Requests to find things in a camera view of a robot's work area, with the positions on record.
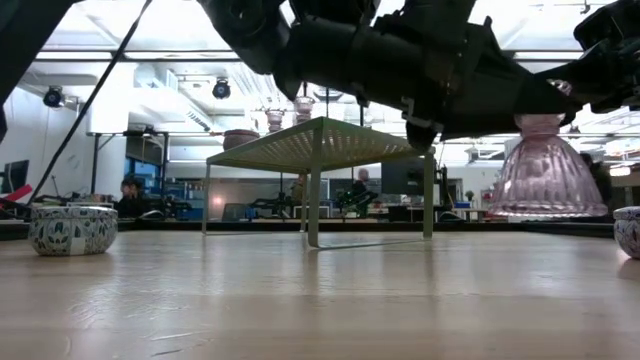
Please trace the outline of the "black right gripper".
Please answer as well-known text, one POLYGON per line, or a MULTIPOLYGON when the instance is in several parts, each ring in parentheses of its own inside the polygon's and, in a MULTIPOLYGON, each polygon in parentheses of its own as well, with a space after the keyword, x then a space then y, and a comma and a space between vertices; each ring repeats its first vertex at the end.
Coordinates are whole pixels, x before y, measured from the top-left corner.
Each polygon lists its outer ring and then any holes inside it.
POLYGON ((587 16, 574 29, 584 53, 546 70, 547 80, 568 82, 574 97, 590 97, 594 113, 639 109, 639 0, 618 0, 587 16))

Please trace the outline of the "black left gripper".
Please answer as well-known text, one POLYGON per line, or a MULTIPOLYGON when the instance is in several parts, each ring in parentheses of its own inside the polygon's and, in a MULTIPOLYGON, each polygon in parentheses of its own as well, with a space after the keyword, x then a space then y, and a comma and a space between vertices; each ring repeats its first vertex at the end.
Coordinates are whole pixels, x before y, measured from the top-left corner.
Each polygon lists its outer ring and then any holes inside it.
POLYGON ((458 87, 442 121, 444 140, 514 132, 518 101, 520 115, 558 115, 562 125, 575 119, 571 84, 530 78, 525 68, 503 53, 490 17, 481 25, 467 25, 456 74, 458 87))

